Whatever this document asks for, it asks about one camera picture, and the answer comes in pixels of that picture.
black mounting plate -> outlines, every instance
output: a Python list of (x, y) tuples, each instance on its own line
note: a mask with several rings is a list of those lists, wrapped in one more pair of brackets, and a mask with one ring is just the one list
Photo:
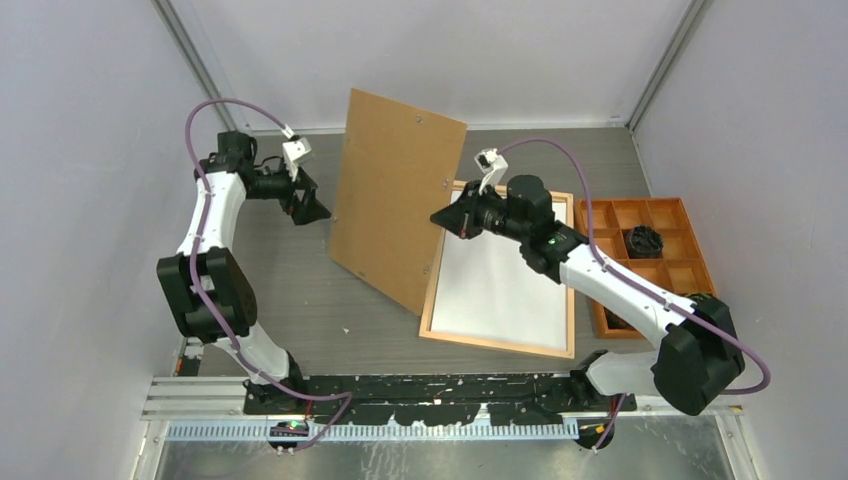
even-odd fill
[[(451, 374), (451, 375), (315, 375), (304, 378), (306, 393), (330, 395), (353, 392), (350, 407), (339, 423), (385, 425), (389, 418), (400, 425), (415, 421), (447, 425), (470, 423), (481, 405), (492, 425), (546, 425), (562, 423), (560, 413), (609, 411), (609, 399), (587, 399), (579, 381), (551, 373)], [(325, 423), (342, 401), (315, 402), (311, 414)], [(287, 395), (260, 401), (245, 396), (247, 415), (305, 414), (303, 402), (292, 407)], [(628, 396), (623, 411), (636, 409)]]

white wall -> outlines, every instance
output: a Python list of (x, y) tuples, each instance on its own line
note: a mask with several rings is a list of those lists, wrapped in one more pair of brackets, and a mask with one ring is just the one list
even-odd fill
[[(203, 100), (149, 1), (4, 2), (0, 478), (123, 479), (179, 333), (156, 280)], [(214, 147), (212, 112), (196, 126)]]
[(623, 124), (689, 0), (173, 3), (225, 93), (311, 129), (353, 86), (472, 126)]
[(744, 400), (768, 478), (848, 475), (846, 25), (843, 0), (715, 1), (636, 136), (774, 371)]

wooden frame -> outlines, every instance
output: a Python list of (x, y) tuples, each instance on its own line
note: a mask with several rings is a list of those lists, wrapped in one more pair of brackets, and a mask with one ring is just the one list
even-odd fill
[[(456, 181), (453, 184), (454, 191), (461, 191), (465, 187), (465, 182)], [(496, 190), (501, 195), (506, 195), (506, 187), (498, 186)], [(574, 225), (574, 196), (570, 193), (551, 192), (551, 197), (554, 202), (565, 202), (566, 204), (566, 219), (565, 222), (569, 227)], [(548, 347), (536, 347), (532, 345), (524, 345), (520, 343), (504, 342), (499, 340), (489, 340), (477, 337), (464, 335), (454, 335), (450, 333), (433, 332), (430, 330), (433, 321), (433, 310), (436, 305), (436, 290), (439, 284), (439, 271), (442, 264), (442, 248), (444, 247), (444, 232), (439, 240), (436, 256), (433, 259), (433, 268), (430, 273), (430, 282), (427, 285), (427, 295), (424, 300), (424, 312), (421, 315), (421, 326), (418, 331), (418, 336), (423, 338), (431, 338), (433, 340), (442, 340), (446, 342), (463, 343), (476, 347), (492, 348), (496, 350), (508, 350), (512, 352), (529, 353), (532, 355), (543, 355), (546, 357), (557, 358), (574, 358), (574, 289), (569, 288), (566, 292), (566, 318), (565, 318), (565, 338), (566, 349), (560, 350)]]

metal floor panel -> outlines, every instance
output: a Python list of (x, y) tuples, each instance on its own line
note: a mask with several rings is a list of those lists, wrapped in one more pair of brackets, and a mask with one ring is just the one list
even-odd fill
[[(712, 417), (623, 417), (585, 479), (733, 478)], [(277, 456), (250, 443), (166, 442), (160, 480), (577, 480), (587, 451), (565, 441), (325, 443)]]

brown wooden panel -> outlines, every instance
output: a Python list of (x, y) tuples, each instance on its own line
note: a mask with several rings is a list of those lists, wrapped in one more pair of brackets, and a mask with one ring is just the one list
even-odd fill
[(466, 125), (351, 90), (330, 257), (420, 315)]

